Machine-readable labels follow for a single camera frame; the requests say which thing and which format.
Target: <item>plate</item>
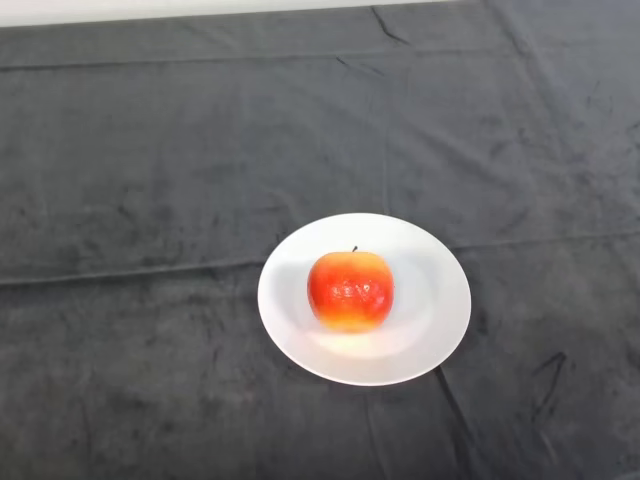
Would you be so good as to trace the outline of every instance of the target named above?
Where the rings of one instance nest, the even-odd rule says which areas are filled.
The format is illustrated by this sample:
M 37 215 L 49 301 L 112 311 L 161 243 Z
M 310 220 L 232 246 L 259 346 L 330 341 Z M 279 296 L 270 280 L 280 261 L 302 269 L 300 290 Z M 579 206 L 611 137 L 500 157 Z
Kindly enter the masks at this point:
M 377 329 L 337 333 L 313 315 L 307 277 L 330 252 L 373 252 L 393 273 L 389 317 Z M 453 254 L 423 229 L 385 215 L 349 213 L 310 223 L 269 256 L 258 284 L 267 333 L 291 360 L 321 377 L 351 385 L 389 385 L 440 365 L 469 325 L 471 294 Z

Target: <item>apple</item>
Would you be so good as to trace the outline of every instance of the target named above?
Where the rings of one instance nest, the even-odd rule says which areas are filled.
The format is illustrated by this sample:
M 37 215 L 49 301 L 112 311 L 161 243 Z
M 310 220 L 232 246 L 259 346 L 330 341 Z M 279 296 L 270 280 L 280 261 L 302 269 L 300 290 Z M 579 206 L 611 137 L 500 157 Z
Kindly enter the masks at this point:
M 393 303 L 393 275 L 375 253 L 334 252 L 311 267 L 307 295 L 314 315 L 324 325 L 343 332 L 378 327 Z

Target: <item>white background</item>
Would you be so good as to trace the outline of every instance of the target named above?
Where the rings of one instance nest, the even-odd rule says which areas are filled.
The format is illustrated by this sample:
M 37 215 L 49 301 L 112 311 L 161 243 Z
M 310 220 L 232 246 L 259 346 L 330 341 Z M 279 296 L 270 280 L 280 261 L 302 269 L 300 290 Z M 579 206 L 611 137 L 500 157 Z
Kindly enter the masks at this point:
M 420 0 L 0 0 L 0 26 L 305 10 L 418 1 Z

